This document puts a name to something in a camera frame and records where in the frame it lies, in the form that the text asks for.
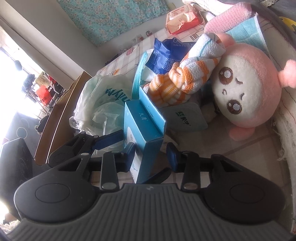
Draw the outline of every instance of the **yellow object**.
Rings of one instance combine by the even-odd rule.
[[[284,24],[286,24],[289,29],[291,29],[293,32],[295,32],[296,30],[296,22],[293,21],[292,19],[289,19],[289,18],[285,18],[285,17],[279,17],[283,22]]]

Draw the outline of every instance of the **embroidered eye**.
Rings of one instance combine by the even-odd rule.
[[[242,105],[237,100],[230,100],[227,103],[227,109],[230,113],[237,115],[242,111]]]
[[[219,80],[223,85],[228,85],[233,79],[232,70],[228,67],[223,67],[219,71]]]

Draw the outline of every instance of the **light blue towel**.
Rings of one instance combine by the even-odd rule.
[[[230,34],[237,43],[253,45],[261,49],[269,57],[269,51],[263,38],[257,16],[245,20],[226,33]]]

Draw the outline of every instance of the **floral curtain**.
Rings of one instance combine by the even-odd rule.
[[[169,12],[164,0],[57,0],[82,34],[99,46]]]

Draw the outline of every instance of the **red bag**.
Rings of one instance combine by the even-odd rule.
[[[51,97],[48,89],[44,85],[40,86],[40,88],[37,89],[36,95],[41,100],[41,103],[45,106],[48,105],[49,102],[52,100],[52,97]]]

